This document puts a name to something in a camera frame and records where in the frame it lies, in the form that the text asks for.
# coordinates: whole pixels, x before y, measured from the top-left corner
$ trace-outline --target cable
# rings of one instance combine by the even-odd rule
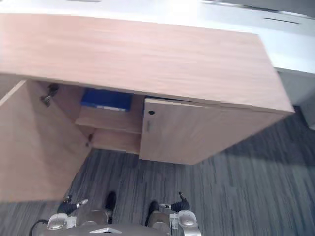
[[[47,221],[47,220],[37,220],[37,221],[32,225],[31,230],[30,230],[30,233],[29,233],[29,236],[32,236],[33,229],[35,228],[35,226],[36,226],[38,223],[48,224],[48,221]]]

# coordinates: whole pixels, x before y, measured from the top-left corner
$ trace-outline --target cabinet countertop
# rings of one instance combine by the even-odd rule
[[[255,34],[47,14],[0,14],[0,31],[2,74],[293,112]]]

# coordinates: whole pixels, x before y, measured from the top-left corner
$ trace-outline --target wooden shelf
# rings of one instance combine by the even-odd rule
[[[99,149],[140,153],[141,134],[127,133],[108,129],[96,129],[92,146]]]
[[[144,96],[134,95],[129,112],[82,106],[79,118],[75,123],[99,129],[112,129],[141,134],[143,101]]]

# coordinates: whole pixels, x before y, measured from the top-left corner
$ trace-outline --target white surface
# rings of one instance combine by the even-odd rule
[[[274,67],[315,73],[312,19],[198,0],[5,0],[0,2],[0,12],[70,14],[253,32],[259,34]]]

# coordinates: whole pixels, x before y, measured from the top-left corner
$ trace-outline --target door handle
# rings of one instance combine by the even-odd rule
[[[147,132],[150,132],[150,128],[151,128],[151,122],[148,120],[147,121]]]

